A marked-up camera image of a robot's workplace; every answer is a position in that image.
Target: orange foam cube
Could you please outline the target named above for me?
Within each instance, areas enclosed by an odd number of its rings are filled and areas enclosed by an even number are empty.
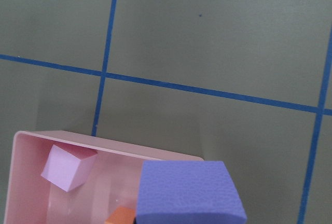
[[[105,224],[133,224],[135,219],[135,210],[127,207],[118,207],[107,220]]]

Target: blue tape line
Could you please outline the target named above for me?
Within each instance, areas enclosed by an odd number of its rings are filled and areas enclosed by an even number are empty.
[[[20,63],[25,63],[25,64],[31,64],[31,65],[41,66],[41,67],[49,67],[49,68],[54,68],[54,69],[59,69],[59,70],[64,70],[64,71],[76,72],[76,73],[81,73],[81,74],[86,74],[86,75],[95,75],[95,76],[101,75],[100,71],[96,71],[96,70],[92,70],[92,69],[65,66],[65,65],[60,65],[57,63],[36,61],[36,60],[22,58],[22,57],[12,57],[10,55],[5,55],[5,54],[0,54],[0,59],[7,60],[7,61],[13,61],[13,62],[20,62]]]
[[[126,75],[118,75],[118,74],[113,74],[113,73],[106,73],[106,77],[111,78],[111,79],[136,82],[136,83],[152,85],[152,86],[157,86],[157,87],[171,88],[171,89],[193,92],[193,93],[200,93],[200,94],[207,94],[207,95],[223,97],[223,98],[228,98],[228,99],[233,99],[233,100],[247,101],[247,102],[252,102],[252,103],[257,103],[257,104],[283,107],[283,108],[300,110],[300,111],[307,111],[310,113],[317,112],[317,107],[314,107],[314,106],[307,106],[307,105],[301,105],[301,104],[290,103],[290,102],[270,100],[270,99],[265,99],[265,98],[260,98],[260,97],[243,95],[243,94],[236,94],[236,93],[229,93],[229,92],[223,92],[223,91],[217,91],[217,90],[211,90],[211,89],[205,89],[205,88],[198,88],[198,87],[180,85],[180,84],[175,84],[175,83],[170,83],[170,82],[150,80],[150,79],[144,79],[144,78],[138,78],[138,77],[132,77],[132,76],[126,76]]]
[[[332,109],[324,109],[324,114],[332,116]]]
[[[309,151],[309,158],[308,158],[308,165],[307,165],[307,172],[306,172],[306,177],[305,177],[305,183],[303,185],[303,192],[302,192],[302,198],[301,198],[301,204],[300,204],[297,224],[303,224],[305,221],[308,196],[309,196],[311,179],[312,179],[312,172],[313,172],[314,165],[315,165],[317,145],[318,145],[318,140],[319,140],[321,127],[322,127],[323,114],[325,112],[327,112],[326,110],[324,110],[324,107],[325,107],[325,102],[326,102],[328,82],[329,82],[330,73],[331,73],[331,65],[332,65],[332,28],[331,28],[330,38],[329,38],[329,42],[328,42],[327,55],[326,55],[326,61],[325,61],[323,79],[322,79],[322,85],[321,85],[321,91],[320,91],[320,98],[319,98],[319,103],[318,103],[318,111],[316,114],[315,125],[314,125],[313,134],[312,134],[311,147],[310,147],[310,151]]]
[[[229,92],[223,92],[223,91],[217,91],[217,90],[211,90],[211,89],[205,89],[205,88],[191,87],[191,86],[186,86],[186,85],[132,77],[132,76],[127,76],[127,75],[105,73],[105,75],[102,76],[103,73],[101,71],[95,71],[95,70],[79,68],[79,67],[64,66],[64,65],[59,65],[59,64],[55,64],[55,63],[36,61],[36,60],[31,60],[31,59],[26,59],[26,58],[16,58],[16,57],[11,57],[8,55],[3,55],[3,54],[0,54],[0,59],[27,63],[27,64],[32,64],[32,65],[37,65],[37,66],[42,66],[42,67],[55,68],[55,69],[60,69],[60,70],[65,70],[65,71],[87,74],[87,75],[95,75],[95,76],[107,77],[107,78],[111,78],[111,79],[136,82],[136,83],[141,83],[141,84],[146,84],[146,85],[151,85],[151,86],[156,86],[156,87],[170,88],[170,89],[175,89],[175,90],[206,94],[206,95],[211,95],[211,96],[216,96],[216,97],[224,97],[224,98],[228,98],[228,99],[247,101],[247,102],[252,102],[252,103],[257,103],[257,104],[276,106],[276,107],[288,108],[288,109],[299,110],[299,111],[307,111],[309,113],[316,113],[317,109],[318,109],[317,107],[314,107],[314,106],[307,106],[307,105],[301,105],[301,104],[290,103],[290,102],[276,101],[276,100],[270,100],[270,99],[265,99],[265,98],[260,98],[260,97],[254,97],[254,96],[236,94],[236,93],[229,93]],[[332,110],[325,109],[324,114],[332,115]]]
[[[104,93],[104,86],[105,86],[105,75],[106,75],[106,71],[107,71],[109,51],[110,51],[110,46],[111,46],[111,41],[112,41],[112,30],[113,30],[113,25],[114,25],[116,2],[117,2],[117,0],[112,0],[111,5],[110,5],[105,51],[104,51],[104,61],[103,61],[102,73],[101,73],[101,77],[100,77],[98,97],[97,97],[97,102],[96,102],[95,111],[94,111],[91,136],[96,136],[97,129],[98,129],[99,115],[100,115],[100,110],[101,110],[101,105],[102,105],[102,100],[103,100],[103,93]]]

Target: foam block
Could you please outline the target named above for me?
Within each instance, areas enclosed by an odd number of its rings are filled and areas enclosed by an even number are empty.
[[[244,224],[246,214],[221,161],[145,161],[137,224]]]
[[[120,206],[105,220],[105,224],[133,224],[134,219],[135,210]]]
[[[41,176],[68,192],[87,181],[96,156],[94,150],[57,143],[51,148]]]

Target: blue foam cube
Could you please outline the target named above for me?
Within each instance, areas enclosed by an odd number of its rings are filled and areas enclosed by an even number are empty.
[[[144,162],[137,224],[244,224],[246,219],[223,162]]]

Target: pink plastic bin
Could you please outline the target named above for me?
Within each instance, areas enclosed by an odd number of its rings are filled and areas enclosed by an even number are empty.
[[[40,175],[58,142],[98,153],[88,180],[70,192]],[[20,131],[13,141],[4,223],[104,223],[118,206],[136,208],[144,160],[203,159],[65,131]]]

